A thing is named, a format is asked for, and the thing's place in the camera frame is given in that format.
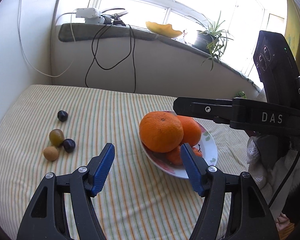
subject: white cable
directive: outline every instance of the white cable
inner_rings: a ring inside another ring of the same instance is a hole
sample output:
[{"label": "white cable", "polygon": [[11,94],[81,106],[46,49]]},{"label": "white cable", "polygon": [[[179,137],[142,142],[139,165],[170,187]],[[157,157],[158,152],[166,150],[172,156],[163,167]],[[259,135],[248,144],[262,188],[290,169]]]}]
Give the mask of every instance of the white cable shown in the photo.
[{"label": "white cable", "polygon": [[[48,77],[59,77],[59,76],[61,76],[63,73],[65,73],[65,72],[70,68],[70,66],[72,65],[72,63],[73,63],[74,60],[72,60],[72,62],[71,62],[71,64],[69,65],[69,67],[67,67],[67,69],[66,69],[65,71],[63,71],[63,72],[62,72],[60,75],[58,75],[58,76],[51,76],[51,75],[48,75],[48,74],[46,74],[46,73],[43,73],[43,72],[41,72],[40,70],[38,70],[38,69],[36,69],[35,67],[33,67],[33,66],[30,64],[30,62],[28,61],[28,59],[27,59],[27,57],[26,57],[26,54],[25,54],[25,52],[24,52],[24,50],[23,50],[23,47],[22,47],[21,35],[20,35],[21,2],[22,2],[22,0],[19,0],[19,8],[18,8],[18,36],[19,36],[19,43],[20,43],[20,48],[21,48],[21,53],[22,53],[22,55],[23,55],[23,58],[25,59],[26,63],[27,63],[29,66],[31,66],[34,70],[38,71],[39,73],[41,73],[41,74],[43,74],[43,75],[45,75],[45,76],[48,76]],[[70,28],[71,28],[71,33],[72,33],[72,37],[73,37],[74,43],[75,43],[75,38],[74,38],[73,30],[72,30],[72,14],[73,14],[74,11],[76,11],[76,10],[77,10],[77,9],[73,10],[73,12],[71,13],[71,18],[70,18]]]},{"label": "white cable", "polygon": [[66,14],[72,14],[72,13],[63,13],[63,14],[59,15],[59,17],[58,17],[57,20],[55,21],[54,25],[57,24],[57,22],[58,22],[58,20],[60,19],[61,16],[66,15]]}]

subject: white plate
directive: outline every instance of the white plate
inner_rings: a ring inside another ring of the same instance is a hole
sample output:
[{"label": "white plate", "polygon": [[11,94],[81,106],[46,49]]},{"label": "white plate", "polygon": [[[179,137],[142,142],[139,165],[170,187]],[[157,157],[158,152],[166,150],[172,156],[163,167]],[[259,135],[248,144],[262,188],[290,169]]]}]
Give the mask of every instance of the white plate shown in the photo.
[{"label": "white plate", "polygon": [[[171,114],[176,115],[175,112],[173,111],[164,111],[168,112]],[[201,125],[199,124],[201,128],[201,139],[195,147],[199,149],[200,145],[200,150],[202,152],[202,156],[207,162],[208,165],[213,165],[215,166],[217,163],[218,159],[218,150],[216,143],[214,142],[212,136],[208,133],[208,131]],[[176,166],[169,162],[165,157],[164,153],[156,153],[151,150],[149,150],[143,143],[141,144],[143,147],[144,152],[146,153],[147,157],[151,160],[154,165],[156,165],[160,170],[178,177],[182,179],[188,179],[188,174],[186,173],[185,168],[183,165],[181,166]]]}]

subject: black clamp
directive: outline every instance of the black clamp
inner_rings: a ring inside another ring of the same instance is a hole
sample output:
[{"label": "black clamp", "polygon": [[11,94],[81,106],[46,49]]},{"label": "black clamp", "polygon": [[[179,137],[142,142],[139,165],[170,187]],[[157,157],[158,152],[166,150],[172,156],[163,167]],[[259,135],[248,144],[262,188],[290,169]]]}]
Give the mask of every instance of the black clamp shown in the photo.
[{"label": "black clamp", "polygon": [[267,203],[248,172],[238,176],[208,166],[202,157],[194,154],[189,144],[182,145],[181,158],[193,190],[205,197],[189,240],[216,239],[226,192],[231,192],[231,205],[224,239],[279,240]]},{"label": "black clamp", "polygon": [[99,156],[73,173],[47,173],[26,209],[17,240],[70,240],[64,193],[70,193],[80,240],[106,240],[91,197],[103,188],[114,160],[114,146],[107,143]]},{"label": "black clamp", "polygon": [[213,120],[236,130],[255,131],[290,141],[300,151],[300,110],[245,98],[204,99],[179,97],[173,103],[178,115]]}]

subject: orange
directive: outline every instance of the orange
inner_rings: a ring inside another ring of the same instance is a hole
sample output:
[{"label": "orange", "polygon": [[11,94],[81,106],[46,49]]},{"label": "orange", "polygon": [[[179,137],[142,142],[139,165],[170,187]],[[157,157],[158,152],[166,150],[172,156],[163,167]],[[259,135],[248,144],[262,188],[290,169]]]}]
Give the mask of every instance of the orange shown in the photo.
[{"label": "orange", "polygon": [[177,115],[182,123],[183,139],[181,144],[189,143],[191,147],[195,146],[201,139],[201,129],[199,124],[192,118]]},{"label": "orange", "polygon": [[172,151],[166,153],[166,158],[169,162],[174,165],[182,165],[182,159],[180,155],[181,146],[177,146]]},{"label": "orange", "polygon": [[151,151],[166,153],[176,148],[182,138],[181,121],[173,114],[155,111],[146,114],[139,125],[141,141]]},{"label": "orange", "polygon": [[192,147],[192,150],[196,156],[202,157],[202,152],[200,152],[197,148]]}]

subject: plant pot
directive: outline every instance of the plant pot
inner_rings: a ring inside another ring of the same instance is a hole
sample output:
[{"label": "plant pot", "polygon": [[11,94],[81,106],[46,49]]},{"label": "plant pot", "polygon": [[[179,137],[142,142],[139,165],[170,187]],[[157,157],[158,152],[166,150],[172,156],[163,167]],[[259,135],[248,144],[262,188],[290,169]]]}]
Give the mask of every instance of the plant pot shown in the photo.
[{"label": "plant pot", "polygon": [[201,33],[201,31],[197,31],[197,39],[195,40],[192,47],[199,49],[205,53],[210,54],[209,49],[207,48],[208,44],[211,43],[216,38],[210,34]]}]

